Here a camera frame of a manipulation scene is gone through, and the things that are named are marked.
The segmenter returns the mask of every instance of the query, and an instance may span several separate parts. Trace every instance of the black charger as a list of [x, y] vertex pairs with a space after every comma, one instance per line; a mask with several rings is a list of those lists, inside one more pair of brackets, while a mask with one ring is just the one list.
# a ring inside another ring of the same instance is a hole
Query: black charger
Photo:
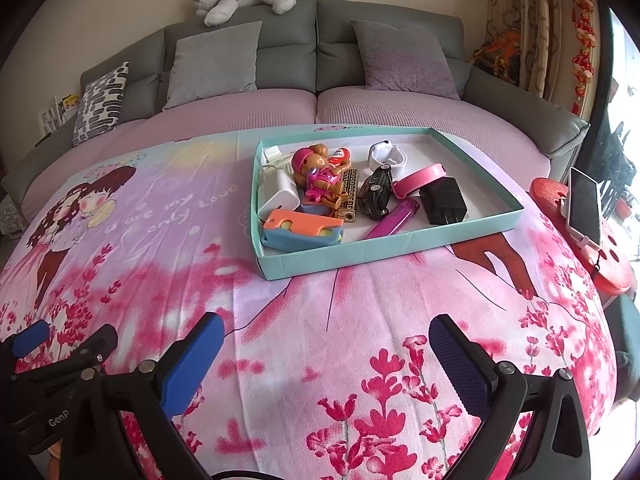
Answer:
[[462, 222], [466, 215], [465, 199], [452, 176], [443, 176], [422, 186], [420, 200], [429, 222], [434, 225]]

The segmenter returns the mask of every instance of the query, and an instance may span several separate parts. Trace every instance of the pink hat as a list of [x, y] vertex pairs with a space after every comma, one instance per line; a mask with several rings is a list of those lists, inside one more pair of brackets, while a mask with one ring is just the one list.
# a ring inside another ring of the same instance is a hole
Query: pink hat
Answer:
[[294, 173], [300, 173], [302, 170], [302, 163], [304, 162], [307, 155], [313, 153], [314, 150], [311, 148], [300, 148], [293, 154], [293, 158], [291, 159], [291, 167], [293, 168]]

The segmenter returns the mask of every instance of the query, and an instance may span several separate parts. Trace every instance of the black and white patterned pillow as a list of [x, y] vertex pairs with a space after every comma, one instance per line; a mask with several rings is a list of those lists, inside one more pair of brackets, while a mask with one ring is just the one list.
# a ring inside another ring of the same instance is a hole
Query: black and white patterned pillow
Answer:
[[76, 117], [74, 146], [118, 126], [122, 93], [128, 73], [129, 61], [125, 61], [85, 87]]

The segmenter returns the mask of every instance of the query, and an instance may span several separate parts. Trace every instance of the sofa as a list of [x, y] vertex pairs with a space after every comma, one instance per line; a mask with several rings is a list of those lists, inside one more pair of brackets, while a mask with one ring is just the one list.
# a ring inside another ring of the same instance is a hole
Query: sofa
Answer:
[[[428, 28], [438, 38], [461, 100], [364, 89], [350, 20]], [[524, 189], [539, 176], [560, 180], [588, 123], [464, 61], [462, 20], [422, 10], [344, 0], [299, 0], [283, 15], [238, 9], [220, 27], [262, 21], [257, 91], [217, 96], [168, 111], [169, 75], [180, 38], [209, 32], [201, 18], [174, 23], [80, 76], [80, 86], [129, 61], [120, 125], [77, 147], [74, 121], [41, 140], [2, 180], [29, 221], [71, 175], [102, 160], [162, 142], [288, 124], [430, 126], [463, 137]]]

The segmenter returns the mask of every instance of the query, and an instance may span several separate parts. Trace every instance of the teal cardboard box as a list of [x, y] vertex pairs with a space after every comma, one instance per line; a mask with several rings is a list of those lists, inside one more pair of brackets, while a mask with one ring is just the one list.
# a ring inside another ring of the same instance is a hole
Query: teal cardboard box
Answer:
[[[283, 253], [266, 248], [260, 243], [262, 222], [256, 213], [257, 191], [260, 172], [265, 162], [263, 152], [266, 148], [279, 146], [283, 153], [287, 153], [318, 142], [324, 142], [330, 149], [348, 147], [354, 166], [359, 168], [361, 183], [370, 174], [369, 170], [364, 169], [369, 146], [385, 139], [407, 151], [413, 167], [410, 168], [408, 164], [405, 175], [434, 162], [442, 162], [447, 174], [454, 176], [460, 185], [469, 208], [469, 218], [465, 217], [464, 221], [456, 224], [430, 226], [426, 214], [420, 210], [416, 217], [419, 214], [422, 216], [415, 222], [412, 220], [413, 227], [411, 223], [408, 224], [406, 232], [362, 240], [374, 223], [359, 213], [360, 220], [356, 220], [355, 224], [344, 224], [344, 240], [336, 246]], [[432, 128], [361, 126], [314, 134], [274, 137], [262, 140], [255, 152], [251, 195], [251, 240], [258, 266], [267, 280], [364, 264], [507, 231], [515, 227], [522, 210], [522, 205], [502, 184], [455, 143]]]

